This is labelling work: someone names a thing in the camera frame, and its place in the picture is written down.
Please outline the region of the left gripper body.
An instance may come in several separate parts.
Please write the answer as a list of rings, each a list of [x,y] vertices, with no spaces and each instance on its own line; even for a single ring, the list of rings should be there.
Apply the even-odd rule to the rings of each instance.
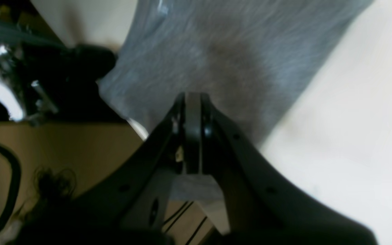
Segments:
[[[19,60],[29,82],[38,81],[58,112],[51,121],[117,123],[118,115],[99,96],[97,81],[116,64],[108,48],[20,44]]]

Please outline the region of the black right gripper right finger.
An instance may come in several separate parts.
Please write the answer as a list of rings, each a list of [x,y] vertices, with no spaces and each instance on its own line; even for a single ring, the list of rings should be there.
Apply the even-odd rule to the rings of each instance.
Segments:
[[[230,225],[222,245],[377,244],[364,225],[287,180],[204,93],[192,93],[192,173],[221,188]]]

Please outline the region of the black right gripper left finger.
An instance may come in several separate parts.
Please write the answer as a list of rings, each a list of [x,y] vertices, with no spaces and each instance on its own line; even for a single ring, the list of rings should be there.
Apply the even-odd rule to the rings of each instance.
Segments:
[[[16,245],[174,245],[162,232],[172,183],[182,171],[185,95],[114,173],[25,225]]]

